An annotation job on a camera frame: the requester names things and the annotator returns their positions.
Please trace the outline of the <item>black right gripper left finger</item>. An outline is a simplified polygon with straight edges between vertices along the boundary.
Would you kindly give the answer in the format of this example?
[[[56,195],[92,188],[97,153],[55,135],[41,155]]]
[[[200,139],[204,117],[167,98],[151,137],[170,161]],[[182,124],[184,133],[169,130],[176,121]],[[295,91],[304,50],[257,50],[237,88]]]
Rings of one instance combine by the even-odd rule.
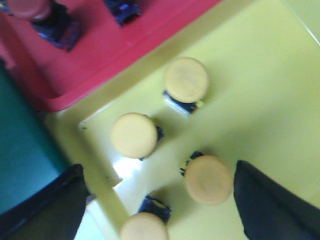
[[[0,215],[2,240],[73,240],[90,195],[81,164]]]

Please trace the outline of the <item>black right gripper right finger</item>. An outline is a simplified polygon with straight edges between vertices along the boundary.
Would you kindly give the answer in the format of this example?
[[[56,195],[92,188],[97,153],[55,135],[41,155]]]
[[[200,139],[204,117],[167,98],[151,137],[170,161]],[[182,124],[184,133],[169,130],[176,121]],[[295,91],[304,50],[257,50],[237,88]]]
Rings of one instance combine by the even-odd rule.
[[[320,210],[247,161],[234,174],[234,200],[249,240],[318,240]]]

